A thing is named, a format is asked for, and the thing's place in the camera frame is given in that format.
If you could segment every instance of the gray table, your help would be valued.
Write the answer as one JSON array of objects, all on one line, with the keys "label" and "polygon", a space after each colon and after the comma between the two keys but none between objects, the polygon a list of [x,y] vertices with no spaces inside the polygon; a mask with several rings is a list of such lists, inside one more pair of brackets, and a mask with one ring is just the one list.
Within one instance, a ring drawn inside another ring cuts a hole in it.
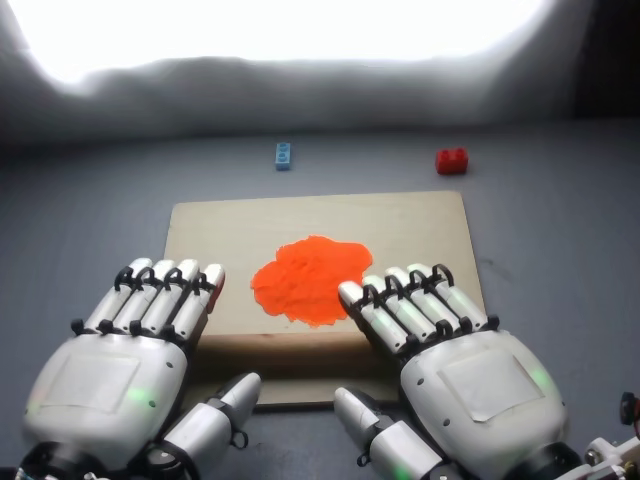
[{"label": "gray table", "polygon": [[[113,273],[160,258],[174,204],[459,190],[485,303],[541,358],[572,420],[569,444],[632,435],[620,394],[640,391],[640,123],[464,132],[283,136],[112,146],[9,159],[0,169],[0,465],[25,453],[21,414],[40,368]],[[273,167],[291,141],[293,170]],[[466,176],[434,155],[463,145]],[[223,479],[372,479],[331,412],[259,414]]]}]

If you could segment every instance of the red toy block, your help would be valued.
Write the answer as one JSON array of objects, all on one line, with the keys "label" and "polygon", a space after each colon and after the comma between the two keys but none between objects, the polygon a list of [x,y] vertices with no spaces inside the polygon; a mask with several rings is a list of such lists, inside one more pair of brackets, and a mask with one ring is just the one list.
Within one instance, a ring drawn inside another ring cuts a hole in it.
[{"label": "red toy block", "polygon": [[440,175],[465,173],[469,165],[469,155],[464,148],[440,150],[436,155],[436,171]]}]

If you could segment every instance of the orange slime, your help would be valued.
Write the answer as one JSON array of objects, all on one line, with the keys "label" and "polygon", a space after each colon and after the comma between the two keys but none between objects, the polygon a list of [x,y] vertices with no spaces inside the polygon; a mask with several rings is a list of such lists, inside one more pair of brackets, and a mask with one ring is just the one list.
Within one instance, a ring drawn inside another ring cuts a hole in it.
[{"label": "orange slime", "polygon": [[269,315],[285,314],[312,327],[333,325],[347,316],[338,285],[347,280],[360,284],[371,263],[364,245],[312,235],[280,247],[275,261],[254,275],[251,288]]}]

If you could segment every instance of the white robotic hand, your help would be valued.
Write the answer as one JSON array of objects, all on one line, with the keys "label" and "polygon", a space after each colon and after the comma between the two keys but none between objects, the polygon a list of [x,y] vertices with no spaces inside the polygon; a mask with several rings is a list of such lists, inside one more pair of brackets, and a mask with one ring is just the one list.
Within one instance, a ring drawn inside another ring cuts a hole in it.
[{"label": "white robotic hand", "polygon": [[32,449],[18,476],[197,480],[229,445],[244,448],[241,429],[260,394],[255,373],[234,379],[169,430],[224,280],[221,265],[200,272],[195,260],[152,266],[139,258],[122,269],[87,321],[72,322],[76,336],[38,376],[24,418]]},{"label": "white robotic hand", "polygon": [[422,437],[340,388],[335,411],[364,452],[359,465],[371,462],[394,480],[555,479],[580,467],[562,443],[567,413],[555,384],[496,316],[483,314],[443,265],[385,273],[362,287],[344,282],[339,294],[360,330],[397,362],[400,397]]}]

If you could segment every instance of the blue lego brick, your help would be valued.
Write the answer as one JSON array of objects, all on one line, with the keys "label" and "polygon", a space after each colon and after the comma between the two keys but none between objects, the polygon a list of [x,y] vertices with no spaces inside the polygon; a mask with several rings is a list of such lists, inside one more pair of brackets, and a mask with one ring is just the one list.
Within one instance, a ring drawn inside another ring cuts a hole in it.
[{"label": "blue lego brick", "polygon": [[276,170],[291,168],[291,144],[279,143],[276,147]]}]

